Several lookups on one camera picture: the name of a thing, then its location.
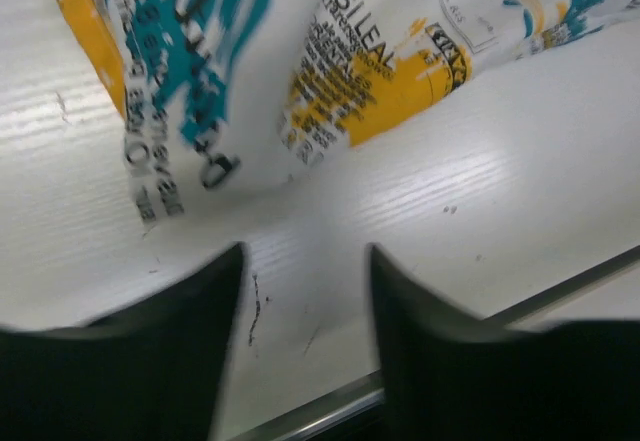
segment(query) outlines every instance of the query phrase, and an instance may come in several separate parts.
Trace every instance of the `crumpled plastic bag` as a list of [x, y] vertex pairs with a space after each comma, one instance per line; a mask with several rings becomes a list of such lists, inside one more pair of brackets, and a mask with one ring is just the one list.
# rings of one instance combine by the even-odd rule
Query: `crumpled plastic bag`
[[[485, 69], [640, 15], [640, 0], [319, 0], [282, 115], [239, 122], [228, 112], [242, 89], [234, 68], [270, 0], [58, 2], [125, 118], [145, 223], [262, 186], [265, 173], [286, 183]], [[265, 122], [277, 136], [256, 139], [252, 126]]]

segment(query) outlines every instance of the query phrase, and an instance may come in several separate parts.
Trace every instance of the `blurry black object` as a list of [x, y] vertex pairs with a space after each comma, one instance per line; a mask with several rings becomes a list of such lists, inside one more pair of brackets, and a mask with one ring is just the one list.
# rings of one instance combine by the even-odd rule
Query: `blurry black object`
[[236, 245], [86, 327], [0, 331], [0, 439], [206, 440], [243, 262]]
[[640, 438], [640, 323], [511, 331], [416, 285], [376, 247], [371, 295], [392, 439]]

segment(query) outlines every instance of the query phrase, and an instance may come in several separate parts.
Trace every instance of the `white table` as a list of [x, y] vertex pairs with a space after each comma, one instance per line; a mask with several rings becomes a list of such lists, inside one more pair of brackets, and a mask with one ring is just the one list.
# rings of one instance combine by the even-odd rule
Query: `white table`
[[[314, 3], [274, 0], [232, 115], [276, 116]], [[375, 369], [370, 241], [490, 315], [640, 239], [640, 23], [482, 74], [308, 179], [145, 233], [121, 121], [56, 5], [0, 0], [0, 21], [0, 322], [78, 323], [248, 242], [262, 314], [250, 347], [248, 284], [221, 439]]]

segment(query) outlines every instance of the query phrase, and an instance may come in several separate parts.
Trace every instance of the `printed plastic packaging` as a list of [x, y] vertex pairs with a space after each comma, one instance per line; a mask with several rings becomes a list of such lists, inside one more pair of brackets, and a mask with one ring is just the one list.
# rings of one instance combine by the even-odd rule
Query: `printed plastic packaging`
[[[230, 92], [243, 89], [234, 68], [270, 0], [104, 3], [123, 63], [131, 193], [147, 223], [206, 206], [223, 191], [285, 183], [489, 67], [640, 14], [640, 0], [319, 0], [282, 116], [239, 120], [228, 113]], [[91, 57], [82, 26], [61, 6]], [[264, 122], [277, 136], [256, 140], [253, 129]], [[270, 153], [268, 165], [256, 150]]]

